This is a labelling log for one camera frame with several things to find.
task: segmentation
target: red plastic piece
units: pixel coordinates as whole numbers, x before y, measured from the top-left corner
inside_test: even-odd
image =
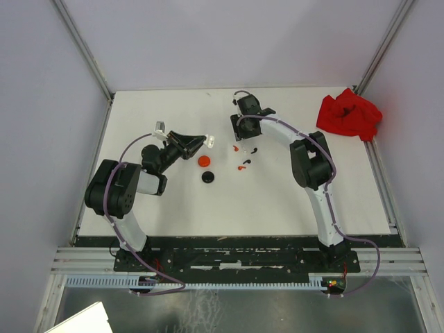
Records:
[[[211,159],[208,156],[206,156],[206,155],[200,156],[198,161],[197,161],[197,163],[199,163],[199,165],[201,167],[206,168],[206,167],[208,167],[210,165]]]

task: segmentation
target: small black object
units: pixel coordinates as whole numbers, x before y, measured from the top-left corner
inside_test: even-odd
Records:
[[[214,180],[214,173],[212,173],[211,171],[206,171],[202,173],[202,180],[203,182],[210,184]]]

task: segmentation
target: gray wall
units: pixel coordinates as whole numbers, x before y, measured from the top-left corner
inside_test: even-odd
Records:
[[[443,13],[442,0],[418,1],[364,97],[384,114],[382,161],[444,309]]]
[[[3,1],[0,45],[0,323],[29,333],[77,217],[106,100],[49,1]]]
[[[355,85],[400,0],[65,0],[110,88]]]

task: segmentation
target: purple cable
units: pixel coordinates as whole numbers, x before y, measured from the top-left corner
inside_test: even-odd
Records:
[[[144,137],[150,137],[151,135],[152,135],[151,133],[144,134],[144,135],[142,135],[141,137],[138,137],[137,139],[134,139],[133,142],[131,142],[129,145],[127,145],[127,147],[126,147],[125,150],[123,151],[122,155],[120,156],[119,163],[122,162],[123,157],[125,156],[126,152],[128,151],[128,149],[129,149],[133,144],[135,144],[136,142],[138,142],[140,139],[143,139]]]
[[[347,236],[346,234],[344,234],[339,229],[339,227],[337,225],[336,217],[334,215],[333,204],[332,204],[332,202],[330,200],[330,196],[328,195],[328,186],[332,183],[333,179],[336,177],[336,165],[334,165],[333,159],[330,156],[330,154],[327,153],[327,151],[325,151],[325,149],[322,148],[322,146],[320,144],[318,144],[316,141],[314,141],[309,135],[306,135],[306,134],[300,132],[299,130],[294,128],[292,125],[289,125],[288,123],[286,123],[286,122],[284,122],[284,121],[282,121],[280,119],[276,119],[276,118],[273,118],[273,117],[263,117],[263,116],[256,116],[256,115],[247,115],[247,116],[240,117],[237,120],[236,126],[239,126],[239,124],[242,121],[242,119],[245,119],[245,118],[256,118],[256,119],[263,119],[263,120],[271,120],[271,121],[275,121],[277,123],[280,123],[281,125],[287,127],[289,130],[293,131],[295,134],[300,135],[301,137],[303,137],[303,138],[307,139],[308,141],[310,141],[317,149],[319,149],[319,151],[328,160],[328,162],[332,166],[332,177],[330,177],[330,179],[324,185],[324,194],[325,194],[325,197],[327,199],[327,204],[328,204],[328,209],[330,211],[330,215],[332,215],[334,229],[336,229],[336,232],[338,234],[340,234],[344,239],[347,239],[349,241],[357,241],[357,242],[360,242],[360,243],[369,243],[371,246],[373,246],[375,248],[376,254],[377,254],[377,262],[376,262],[375,271],[373,272],[373,274],[370,277],[370,279],[365,284],[363,284],[362,286],[356,288],[355,290],[349,291],[347,293],[343,293],[343,296],[352,295],[352,294],[358,292],[359,290],[362,290],[363,288],[367,287],[376,278],[377,272],[379,270],[379,266],[381,265],[381,251],[379,250],[378,245],[376,245],[376,243],[374,241],[371,241],[370,239],[361,239],[361,238],[355,238],[355,237]]]
[[[163,291],[156,291],[154,293],[135,293],[133,291],[133,294],[138,295],[138,296],[157,296],[157,295],[165,295],[167,293],[176,293],[178,291],[182,291],[185,288],[185,283],[175,279],[174,277],[171,277],[165,273],[162,273],[160,271],[158,271],[157,269],[155,269],[154,267],[148,265],[135,251],[134,248],[132,248],[127,242],[126,240],[123,238],[122,234],[120,233],[120,230],[118,229],[118,227],[116,226],[116,223],[114,222],[114,220],[112,219],[112,217],[110,216],[109,212],[108,212],[108,195],[110,193],[110,187],[111,187],[111,182],[114,178],[114,176],[116,175],[117,171],[121,168],[121,167],[125,167],[127,165],[127,162],[122,162],[122,159],[125,155],[125,153],[128,151],[128,149],[137,141],[139,141],[140,139],[143,139],[144,137],[149,137],[151,135],[151,133],[149,134],[145,134],[142,135],[141,137],[138,137],[136,140],[134,140],[133,142],[131,142],[123,151],[121,157],[120,157],[120,161],[118,163],[118,165],[116,165],[115,168],[113,168],[113,170],[111,171],[110,177],[108,178],[108,181],[106,183],[105,186],[105,193],[103,195],[103,212],[105,213],[105,216],[107,217],[108,221],[111,223],[112,229],[114,230],[114,232],[117,235],[117,238],[119,239],[119,241],[121,241],[123,244],[125,244],[126,248],[134,255],[134,257],[142,264],[144,265],[147,269],[149,269],[150,271],[162,276],[163,278],[170,280],[172,282],[181,284],[181,287],[179,288],[174,288],[174,289],[169,289],[169,290],[163,290]]]

